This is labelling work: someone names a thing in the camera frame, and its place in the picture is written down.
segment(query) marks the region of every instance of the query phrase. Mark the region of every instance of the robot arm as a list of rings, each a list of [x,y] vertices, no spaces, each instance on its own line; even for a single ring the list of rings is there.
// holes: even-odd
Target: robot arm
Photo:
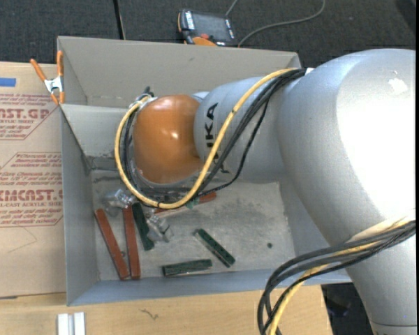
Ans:
[[[257,95],[272,84],[270,80],[255,88],[232,116],[226,140],[235,135],[237,143],[233,146],[223,141],[214,154],[224,121],[259,79],[220,86],[209,92],[195,111],[191,145],[177,144],[170,151],[153,148],[151,152],[185,149],[186,155],[180,157],[190,165],[190,156],[204,161],[212,155],[217,161],[218,154],[230,147],[219,174],[232,179],[248,147],[248,158],[236,177],[259,184],[279,181],[283,198],[290,182],[331,245],[344,243],[386,220],[415,218],[415,57],[407,50],[370,50],[332,60],[273,89],[267,104],[260,107],[262,113],[255,114],[239,132],[236,125],[242,123],[242,115]],[[196,99],[189,98],[189,105],[195,105]],[[178,114],[184,109],[171,100],[169,106]],[[143,108],[134,133],[142,130],[142,113],[145,120],[159,120],[154,108]],[[168,130],[169,135],[161,131],[156,135],[181,142],[186,139],[181,133],[189,134],[189,126]],[[247,137],[252,133],[256,134],[253,143]],[[149,163],[143,167],[144,174],[156,168]],[[185,174],[201,167],[202,163],[195,162]],[[145,181],[159,186],[158,180]],[[172,178],[163,186],[173,186],[175,181]],[[376,334],[417,334],[416,237],[348,268],[348,272]]]

